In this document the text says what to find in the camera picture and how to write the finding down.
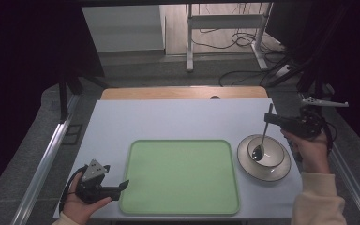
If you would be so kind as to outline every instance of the white tabletop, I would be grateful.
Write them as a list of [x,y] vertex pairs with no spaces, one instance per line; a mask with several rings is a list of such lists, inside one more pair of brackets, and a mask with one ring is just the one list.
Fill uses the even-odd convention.
[[[300,172],[291,157],[291,170],[275,182],[264,182],[247,174],[237,159],[238,144],[247,136],[262,134],[264,114],[271,98],[100,100],[89,122],[71,174],[95,158],[111,165],[104,187],[124,181],[128,150],[137,140],[225,140],[232,147],[240,210],[233,216],[134,216],[121,212],[118,202],[96,211],[102,219],[247,219],[289,218],[293,201],[301,192]],[[278,140],[292,155],[279,127],[269,125],[267,135]]]

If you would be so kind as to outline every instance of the wooden floor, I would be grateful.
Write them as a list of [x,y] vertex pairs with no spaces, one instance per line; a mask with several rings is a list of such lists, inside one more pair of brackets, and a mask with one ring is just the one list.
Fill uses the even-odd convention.
[[[233,15],[233,14],[263,14],[268,3],[239,3],[239,4],[194,4],[192,5],[192,15]],[[167,5],[160,6],[160,10],[165,15],[165,45],[167,55],[185,54],[188,42],[188,6],[187,5]],[[193,30],[192,39],[194,53],[242,53],[252,52],[248,45],[251,39],[240,39],[239,44],[247,45],[240,47],[233,44],[232,36],[239,33],[248,33],[254,36],[256,29],[220,29],[212,30]],[[281,49],[281,46],[270,36],[264,34],[262,41],[270,49]]]

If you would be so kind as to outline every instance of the person's arm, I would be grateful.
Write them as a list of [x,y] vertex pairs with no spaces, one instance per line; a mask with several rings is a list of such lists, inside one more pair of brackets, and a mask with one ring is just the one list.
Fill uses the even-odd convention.
[[110,197],[93,204],[87,204],[78,198],[78,196],[75,195],[75,190],[81,175],[82,174],[79,172],[75,176],[71,187],[69,188],[63,212],[60,213],[60,218],[55,221],[53,225],[84,225],[94,212],[110,203]]
[[294,201],[292,225],[347,224],[342,214],[345,202],[337,194],[335,176],[329,169],[326,136],[308,141],[281,132],[303,158],[303,190]]

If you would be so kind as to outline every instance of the human hand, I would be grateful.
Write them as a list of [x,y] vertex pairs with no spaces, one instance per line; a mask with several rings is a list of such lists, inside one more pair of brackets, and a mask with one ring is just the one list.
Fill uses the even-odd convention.
[[75,195],[81,176],[82,173],[78,172],[74,177],[71,187],[69,188],[66,203],[64,204],[63,213],[74,222],[83,225],[86,224],[93,213],[110,203],[112,199],[111,197],[107,197],[93,204],[83,202],[77,195]]
[[326,135],[321,133],[314,140],[309,141],[281,130],[285,138],[292,141],[293,149],[303,158],[303,169],[307,173],[331,173],[328,162]]

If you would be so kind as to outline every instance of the person's left hand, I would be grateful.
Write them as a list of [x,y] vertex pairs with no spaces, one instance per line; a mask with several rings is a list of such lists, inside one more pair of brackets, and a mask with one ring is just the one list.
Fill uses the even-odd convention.
[[93,204],[87,204],[83,202],[77,195],[75,195],[78,181],[81,179],[82,173],[74,177],[71,187],[69,188],[66,203],[64,204],[63,213],[78,224],[86,224],[90,216],[98,209],[104,207],[112,200],[111,197],[107,197]]

